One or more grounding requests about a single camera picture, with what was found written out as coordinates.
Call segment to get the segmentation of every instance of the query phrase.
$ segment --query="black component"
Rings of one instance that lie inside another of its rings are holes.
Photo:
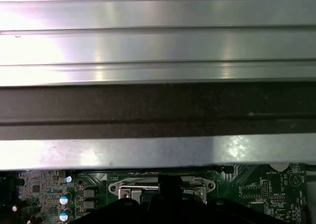
[[[223,172],[226,174],[233,174],[235,172],[234,166],[223,166]]]
[[[40,186],[32,186],[32,192],[33,193],[39,193],[40,192]]]
[[[307,209],[301,209],[302,224],[312,224],[312,214]]]
[[[0,104],[0,137],[30,140],[314,133],[316,107],[311,95],[315,94],[316,82],[1,88],[0,101],[5,103]]]
[[[316,165],[305,165],[307,171],[316,171]]]
[[[25,184],[24,179],[16,179],[15,186],[23,186]]]
[[[48,213],[49,214],[57,214],[57,208],[56,207],[49,207]]]
[[[66,178],[66,171],[59,171],[58,174],[59,174],[59,177]]]
[[[182,180],[179,176],[160,176],[158,183],[159,194],[152,197],[148,210],[143,210],[135,200],[122,198],[74,220],[71,224],[97,223],[104,216],[113,213],[120,213],[120,218],[116,219],[117,224],[285,224],[281,220],[227,199],[218,198],[204,205],[196,195],[182,193]]]
[[[34,220],[31,221],[31,224],[41,224],[43,222],[42,217],[37,217]]]
[[[89,188],[83,191],[84,198],[95,198],[95,194],[96,194],[96,189]]]

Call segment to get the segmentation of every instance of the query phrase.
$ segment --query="reflective metal surface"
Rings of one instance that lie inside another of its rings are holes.
[[[316,79],[315,0],[0,0],[0,86]]]
[[[280,134],[0,141],[0,169],[126,169],[312,162],[315,160],[315,140],[316,134]]]

